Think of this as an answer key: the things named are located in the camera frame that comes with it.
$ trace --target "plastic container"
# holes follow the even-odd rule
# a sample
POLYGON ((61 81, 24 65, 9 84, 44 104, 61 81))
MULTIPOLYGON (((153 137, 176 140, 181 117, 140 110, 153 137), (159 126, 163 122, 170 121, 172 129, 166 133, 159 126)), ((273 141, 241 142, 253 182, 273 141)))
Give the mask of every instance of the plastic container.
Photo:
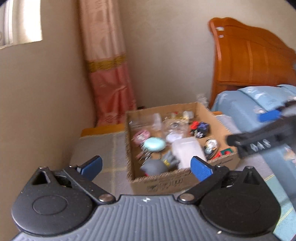
POLYGON ((188 124, 186 120, 169 118, 163 122, 163 133, 168 144, 186 138, 188 135, 188 124))
POLYGON ((172 143, 172 153, 180 160, 178 168, 190 167, 190 162, 193 156, 207 161, 203 148, 194 137, 183 138, 172 143))

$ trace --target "red cap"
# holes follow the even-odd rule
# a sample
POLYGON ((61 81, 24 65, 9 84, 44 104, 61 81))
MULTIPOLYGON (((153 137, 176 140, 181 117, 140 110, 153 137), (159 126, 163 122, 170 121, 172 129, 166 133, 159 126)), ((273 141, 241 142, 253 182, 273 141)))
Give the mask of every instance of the red cap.
POLYGON ((198 126, 198 124, 199 124, 199 122, 195 120, 194 122, 192 122, 190 128, 191 128, 192 130, 193 130, 193 129, 196 129, 197 126, 198 126))
POLYGON ((217 155, 214 156, 212 159, 218 158, 218 157, 220 157, 220 156, 222 156, 222 153, 219 151, 219 152, 217 153, 217 155))

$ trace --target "gray toy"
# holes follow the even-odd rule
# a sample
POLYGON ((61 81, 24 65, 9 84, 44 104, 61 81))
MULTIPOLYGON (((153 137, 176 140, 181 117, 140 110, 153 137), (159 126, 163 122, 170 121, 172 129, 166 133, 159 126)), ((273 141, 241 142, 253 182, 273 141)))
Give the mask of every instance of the gray toy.
POLYGON ((160 160, 147 159, 140 169, 148 176, 159 175, 167 172, 169 169, 175 167, 180 161, 172 154, 171 151, 166 153, 160 160))

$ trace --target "pink curtain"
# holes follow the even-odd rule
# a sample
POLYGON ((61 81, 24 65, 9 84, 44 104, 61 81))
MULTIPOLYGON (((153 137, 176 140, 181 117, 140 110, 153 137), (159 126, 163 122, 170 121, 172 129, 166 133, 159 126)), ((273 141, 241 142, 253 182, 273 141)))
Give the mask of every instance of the pink curtain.
POLYGON ((136 108, 126 63, 117 0, 80 0, 81 24, 97 126, 124 121, 136 108))

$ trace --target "bed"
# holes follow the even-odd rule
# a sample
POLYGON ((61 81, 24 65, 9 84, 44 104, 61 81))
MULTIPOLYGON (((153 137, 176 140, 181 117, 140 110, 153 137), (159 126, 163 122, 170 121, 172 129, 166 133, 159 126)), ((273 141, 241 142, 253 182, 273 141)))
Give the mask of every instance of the bed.
POLYGON ((296 53, 272 32, 233 18, 213 18, 209 28, 216 46, 210 106, 226 90, 296 85, 296 53))
MULTIPOLYGON (((209 28, 216 46, 212 111, 230 116, 240 132, 262 127, 266 123, 258 120, 260 111, 272 110, 296 98, 295 51, 270 31, 232 18, 213 18, 209 28)), ((268 164, 262 166, 261 171, 270 168, 274 175, 263 178, 282 207, 282 223, 275 234, 282 240, 291 240, 296 234, 293 209, 296 207, 296 157, 288 146, 283 146, 263 153, 260 158, 252 159, 254 166, 260 168, 257 165, 268 164)))

